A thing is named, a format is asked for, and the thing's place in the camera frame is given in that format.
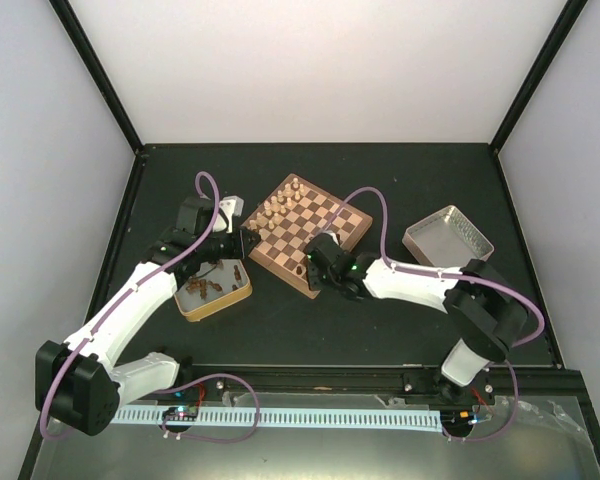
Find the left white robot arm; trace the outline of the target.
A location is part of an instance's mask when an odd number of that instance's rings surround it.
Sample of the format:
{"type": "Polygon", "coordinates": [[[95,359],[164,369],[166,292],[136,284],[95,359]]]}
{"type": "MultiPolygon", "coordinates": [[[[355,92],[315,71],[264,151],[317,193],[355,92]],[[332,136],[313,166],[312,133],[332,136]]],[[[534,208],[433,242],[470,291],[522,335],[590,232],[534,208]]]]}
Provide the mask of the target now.
{"type": "Polygon", "coordinates": [[[45,342],[35,356],[35,406],[40,425],[54,418],[82,433],[102,432],[117,411],[146,395],[187,397],[193,372],[172,357],[152,352],[125,365],[120,355],[152,314],[203,264],[241,260],[258,234],[234,226],[244,202],[189,197],[108,303],[63,342],[45,342]]]}

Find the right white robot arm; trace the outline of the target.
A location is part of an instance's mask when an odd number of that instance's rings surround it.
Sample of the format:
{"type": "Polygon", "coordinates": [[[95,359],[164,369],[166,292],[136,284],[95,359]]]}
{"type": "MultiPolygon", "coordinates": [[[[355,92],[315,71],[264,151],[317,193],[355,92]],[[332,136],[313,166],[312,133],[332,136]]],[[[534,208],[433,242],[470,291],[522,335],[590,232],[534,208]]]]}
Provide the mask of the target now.
{"type": "Polygon", "coordinates": [[[330,233],[314,237],[304,253],[312,290],[332,287],[350,299],[401,300],[450,316],[459,340],[418,391],[447,404],[459,404],[485,367],[507,359],[529,317],[530,309],[482,260],[436,269],[390,262],[375,254],[356,256],[330,233]]]}

